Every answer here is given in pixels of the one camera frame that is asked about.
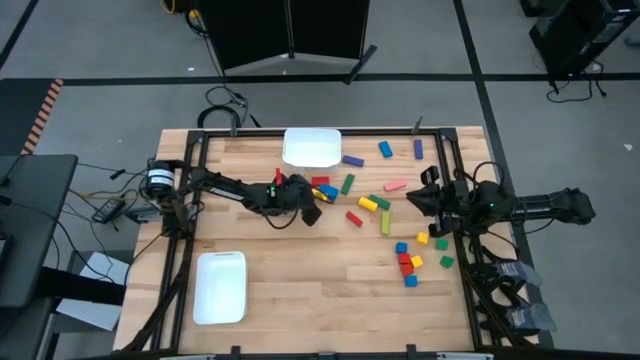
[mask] small cube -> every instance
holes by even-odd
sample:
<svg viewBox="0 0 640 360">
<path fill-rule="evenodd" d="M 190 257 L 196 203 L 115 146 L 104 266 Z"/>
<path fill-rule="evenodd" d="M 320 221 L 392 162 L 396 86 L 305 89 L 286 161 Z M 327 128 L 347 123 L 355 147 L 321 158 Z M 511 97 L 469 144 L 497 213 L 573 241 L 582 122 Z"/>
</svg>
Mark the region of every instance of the small cube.
<svg viewBox="0 0 640 360">
<path fill-rule="evenodd" d="M 398 254 L 398 264 L 411 264 L 411 256 L 407 253 Z"/>
<path fill-rule="evenodd" d="M 440 265 L 448 269 L 451 267 L 451 265 L 453 265 L 453 261 L 453 258 L 443 256 L 442 259 L 440 259 Z"/>
<path fill-rule="evenodd" d="M 396 244 L 396 254 L 406 253 L 408 249 L 409 246 L 407 245 L 407 243 L 398 242 Z"/>
<path fill-rule="evenodd" d="M 422 262 L 420 255 L 411 257 L 411 265 L 413 265 L 414 268 L 419 268 L 422 264 L 424 264 L 424 262 Z"/>
<path fill-rule="evenodd" d="M 400 265 L 400 272 L 402 273 L 402 276 L 405 277 L 413 275 L 413 266 L 411 266 L 411 264 Z"/>
<path fill-rule="evenodd" d="M 436 240 L 436 249 L 447 250 L 449 248 L 449 240 L 438 239 Z"/>
<path fill-rule="evenodd" d="M 427 245 L 429 243 L 429 234 L 419 232 L 418 236 L 416 237 L 416 241 L 418 242 L 418 244 Z"/>
<path fill-rule="evenodd" d="M 415 275 L 409 275 L 404 278 L 404 286 L 406 287 L 417 287 L 418 286 L 418 277 Z"/>
</svg>

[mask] rectangular block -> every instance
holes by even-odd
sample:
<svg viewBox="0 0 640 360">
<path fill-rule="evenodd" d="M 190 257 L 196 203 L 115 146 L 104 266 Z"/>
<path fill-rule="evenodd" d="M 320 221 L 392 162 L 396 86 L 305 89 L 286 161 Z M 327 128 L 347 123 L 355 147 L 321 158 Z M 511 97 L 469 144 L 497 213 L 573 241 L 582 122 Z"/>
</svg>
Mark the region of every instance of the rectangular block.
<svg viewBox="0 0 640 360">
<path fill-rule="evenodd" d="M 344 179 L 344 184 L 342 184 L 342 188 L 340 189 L 340 192 L 344 195 L 347 195 L 349 193 L 349 190 L 351 189 L 351 185 L 353 185 L 353 179 L 355 179 L 356 177 L 349 174 L 347 175 L 347 178 Z"/>
<path fill-rule="evenodd" d="M 328 176 L 314 176 L 311 178 L 311 186 L 319 186 L 322 184 L 329 185 Z"/>
<path fill-rule="evenodd" d="M 392 181 L 390 183 L 384 184 L 384 190 L 393 191 L 397 189 L 402 189 L 405 186 L 407 186 L 407 180 Z"/>
<path fill-rule="evenodd" d="M 380 148 L 380 151 L 382 151 L 382 156 L 384 156 L 385 159 L 393 156 L 393 152 L 391 152 L 391 146 L 389 146 L 388 142 L 382 141 L 378 144 L 378 147 Z"/>
<path fill-rule="evenodd" d="M 373 201 L 374 203 L 380 205 L 381 208 L 385 209 L 385 210 L 389 210 L 389 208 L 391 207 L 391 203 L 388 202 L 387 200 L 377 197 L 373 194 L 369 195 L 369 200 Z"/>
<path fill-rule="evenodd" d="M 354 213 L 352 213 L 351 211 L 347 211 L 347 219 L 351 220 L 352 223 L 354 223 L 357 227 L 362 227 L 362 220 L 360 220 L 359 217 L 357 217 Z"/>
<path fill-rule="evenodd" d="M 391 231 L 391 215 L 388 211 L 383 211 L 380 232 L 382 235 L 389 235 L 389 231 Z"/>
<path fill-rule="evenodd" d="M 367 199 L 366 197 L 361 197 L 360 201 L 358 201 L 358 205 L 362 206 L 363 208 L 374 212 L 378 209 L 378 204 L 374 203 L 373 201 Z"/>
<path fill-rule="evenodd" d="M 422 154 L 422 140 L 420 139 L 413 140 L 413 153 L 416 155 L 416 159 L 422 160 L 424 156 Z"/>
<path fill-rule="evenodd" d="M 358 159 L 357 157 L 345 155 L 342 157 L 342 162 L 345 164 L 353 165 L 353 166 L 364 166 L 364 160 Z"/>
</svg>

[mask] toy block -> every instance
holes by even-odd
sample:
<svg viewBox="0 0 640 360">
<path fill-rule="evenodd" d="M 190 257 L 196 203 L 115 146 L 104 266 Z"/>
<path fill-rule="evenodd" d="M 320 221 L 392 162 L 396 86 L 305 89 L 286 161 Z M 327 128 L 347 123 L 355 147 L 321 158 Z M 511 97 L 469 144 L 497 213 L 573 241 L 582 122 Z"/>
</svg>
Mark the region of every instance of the toy block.
<svg viewBox="0 0 640 360">
<path fill-rule="evenodd" d="M 423 233 L 423 232 L 419 232 L 418 236 L 416 237 L 416 241 L 419 244 L 427 245 L 429 243 L 429 234 Z"/>
<path fill-rule="evenodd" d="M 336 201 L 336 198 L 338 197 L 338 189 L 334 188 L 331 185 L 318 185 L 318 190 L 325 193 L 331 201 Z"/>
<path fill-rule="evenodd" d="M 358 201 L 358 205 L 360 205 L 361 207 L 374 212 L 378 209 L 378 204 L 374 203 L 373 201 L 367 199 L 366 197 L 361 197 L 360 201 Z"/>
<path fill-rule="evenodd" d="M 438 239 L 436 240 L 436 249 L 447 250 L 449 248 L 449 240 Z"/>
<path fill-rule="evenodd" d="M 440 265 L 448 269 L 451 267 L 451 265 L 453 265 L 453 261 L 453 258 L 443 256 L 442 259 L 440 259 Z"/>
<path fill-rule="evenodd" d="M 413 140 L 413 153 L 416 155 L 416 159 L 421 160 L 422 154 L 422 140 Z"/>
<path fill-rule="evenodd" d="M 424 262 L 422 261 L 420 255 L 411 257 L 411 265 L 413 265 L 414 268 L 419 268 L 420 266 L 422 266 L 422 264 L 424 264 Z"/>
<path fill-rule="evenodd" d="M 385 191 L 393 191 L 393 190 L 396 190 L 396 189 L 402 189 L 405 186 L 407 186 L 407 181 L 406 180 L 392 181 L 390 183 L 384 184 L 384 190 Z"/>
<path fill-rule="evenodd" d="M 369 200 L 373 201 L 374 203 L 380 205 L 381 208 L 385 209 L 385 210 L 389 210 L 389 208 L 391 207 L 391 203 L 388 202 L 387 200 L 383 199 L 383 198 L 379 198 L 373 194 L 369 195 Z"/>
<path fill-rule="evenodd" d="M 318 186 L 322 184 L 329 185 L 328 176 L 314 176 L 311 178 L 311 186 Z"/>
<path fill-rule="evenodd" d="M 398 264 L 411 264 L 411 256 L 407 253 L 398 254 Z"/>
<path fill-rule="evenodd" d="M 402 276 L 405 277 L 413 275 L 413 266 L 411 266 L 411 264 L 400 265 L 400 272 L 402 273 Z"/>
<path fill-rule="evenodd" d="M 382 221 L 380 224 L 380 232 L 382 235 L 389 235 L 389 231 L 391 231 L 391 216 L 388 211 L 382 212 Z"/>
<path fill-rule="evenodd" d="M 357 157 L 345 155 L 342 157 L 342 162 L 345 164 L 353 165 L 353 166 L 364 166 L 364 160 L 358 159 Z"/>
<path fill-rule="evenodd" d="M 357 227 L 362 227 L 362 220 L 351 211 L 347 211 L 347 219 L 351 220 Z"/>
<path fill-rule="evenodd" d="M 418 286 L 418 277 L 415 275 L 409 275 L 404 278 L 404 286 L 406 287 L 417 287 Z"/>
<path fill-rule="evenodd" d="M 340 192 L 342 194 L 347 195 L 349 193 L 351 185 L 353 184 L 353 179 L 355 179 L 355 176 L 351 174 L 347 175 L 347 178 L 344 179 L 344 183 L 342 184 L 342 188 L 340 189 Z"/>
<path fill-rule="evenodd" d="M 382 151 L 382 156 L 384 156 L 385 159 L 393 156 L 393 152 L 391 152 L 391 146 L 389 146 L 388 142 L 383 141 L 378 144 L 378 147 L 380 148 L 380 151 Z"/>
<path fill-rule="evenodd" d="M 407 245 L 407 243 L 399 242 L 396 244 L 396 254 L 406 253 L 408 249 L 409 246 Z"/>
</svg>

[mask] concrete floor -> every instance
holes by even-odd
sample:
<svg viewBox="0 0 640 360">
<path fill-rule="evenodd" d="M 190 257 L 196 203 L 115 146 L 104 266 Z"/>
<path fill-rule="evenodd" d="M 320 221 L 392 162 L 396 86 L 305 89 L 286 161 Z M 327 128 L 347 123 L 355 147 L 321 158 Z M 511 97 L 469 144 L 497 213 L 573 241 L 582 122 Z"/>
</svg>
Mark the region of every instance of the concrete floor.
<svg viewBox="0 0 640 360">
<path fill-rule="evenodd" d="M 0 2 L 0 46 L 27 1 Z M 200 38 L 155 0 L 41 0 L 0 77 L 110 78 L 215 75 Z M 464 0 L 484 73 L 541 73 L 528 39 L 533 24 L 515 0 Z M 632 30 L 640 29 L 640 23 Z M 640 50 L 622 37 L 601 57 L 607 72 L 639 72 Z M 380 50 L 365 72 L 469 74 L 450 0 L 372 0 L 368 43 Z M 298 73 L 321 72 L 317 64 Z M 267 74 L 279 74 L 274 66 Z M 264 69 L 243 74 L 264 74 Z M 640 202 L 640 82 L 602 84 L 606 99 L 556 105 L 545 82 L 487 83 L 511 174 L 524 195 L 580 187 L 598 217 L 586 227 L 555 224 L 531 235 L 542 295 L 558 325 L 563 349 L 640 353 L 640 287 L 634 281 L 640 250 L 633 205 Z M 263 126 L 485 125 L 473 82 L 357 82 L 242 84 Z M 65 87 L 38 153 L 75 153 L 81 161 L 141 169 L 163 128 L 194 127 L 207 85 Z M 563 95 L 580 95 L 577 83 Z M 208 124 L 225 126 L 225 119 Z M 624 144 L 634 148 L 627 151 Z M 117 189 L 108 173 L 78 169 L 78 191 Z M 70 198 L 82 212 L 86 206 Z M 88 225 L 63 216 L 82 250 L 96 250 Z M 137 227 L 96 227 L 108 250 L 133 249 Z M 69 249 L 64 244 L 63 256 Z M 57 359 L 105 354 L 113 334 L 61 338 Z"/>
</svg>

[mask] black floor stripe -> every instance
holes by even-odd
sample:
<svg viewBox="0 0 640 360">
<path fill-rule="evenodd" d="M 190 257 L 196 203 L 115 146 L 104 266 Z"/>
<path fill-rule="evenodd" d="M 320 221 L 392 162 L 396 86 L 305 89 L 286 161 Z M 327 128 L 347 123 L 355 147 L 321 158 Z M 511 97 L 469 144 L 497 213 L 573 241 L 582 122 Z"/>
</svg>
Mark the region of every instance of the black floor stripe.
<svg viewBox="0 0 640 360">
<path fill-rule="evenodd" d="M 29 21 L 31 14 L 33 13 L 33 9 L 35 9 L 36 5 L 38 5 L 38 1 L 39 0 L 29 1 L 29 4 L 27 4 L 27 8 L 22 13 L 20 20 L 18 20 L 18 24 L 16 24 L 16 27 L 11 33 L 11 36 L 9 36 L 9 40 L 7 40 L 7 43 L 0 53 L 0 69 L 2 69 L 4 64 L 7 62 L 9 54 L 11 54 L 11 50 L 13 50 L 13 47 L 18 42 L 18 38 L 20 37 L 20 34 L 22 34 L 22 30 L 24 29 L 25 25 L 27 25 L 27 21 Z"/>
<path fill-rule="evenodd" d="M 487 132 L 489 133 L 489 141 L 491 143 L 491 148 L 493 150 L 493 155 L 495 156 L 495 160 L 502 164 L 504 167 L 505 185 L 513 189 L 513 182 L 511 180 L 511 175 L 509 173 L 509 167 L 507 166 L 507 157 L 504 152 L 504 147 L 502 146 L 502 141 L 500 140 L 500 132 L 498 131 L 498 124 L 496 123 L 495 116 L 493 114 L 493 108 L 491 107 L 491 100 L 489 99 L 489 93 L 487 92 L 487 87 L 485 84 L 484 77 L 482 75 L 482 69 L 480 67 L 480 61 L 478 60 L 478 54 L 476 53 L 476 47 L 473 43 L 473 37 L 471 36 L 471 29 L 469 28 L 469 22 L 467 21 L 467 16 L 464 12 L 464 6 L 462 4 L 462 0 L 454 0 L 453 1 L 456 15 L 458 16 L 458 22 L 460 24 L 460 30 L 462 32 L 462 38 L 464 40 L 464 46 L 467 50 L 467 56 L 469 57 L 469 64 L 471 65 L 471 71 L 473 73 L 473 79 L 476 85 L 476 90 L 478 91 L 478 97 L 480 99 L 480 106 L 482 108 L 482 114 L 484 115 L 485 124 L 487 127 Z M 529 243 L 527 242 L 527 237 L 524 234 L 524 230 L 522 228 L 513 227 L 514 230 L 514 238 L 516 241 L 516 245 L 520 249 L 520 259 L 533 266 L 533 259 L 531 256 L 531 249 L 529 248 Z M 531 302 L 542 302 L 542 295 L 540 294 L 540 290 L 534 286 L 527 286 L 527 293 L 529 295 L 529 300 Z M 551 334 L 549 332 L 541 332 L 539 335 L 540 343 L 544 347 L 553 347 L 553 339 L 551 338 Z"/>
</svg>

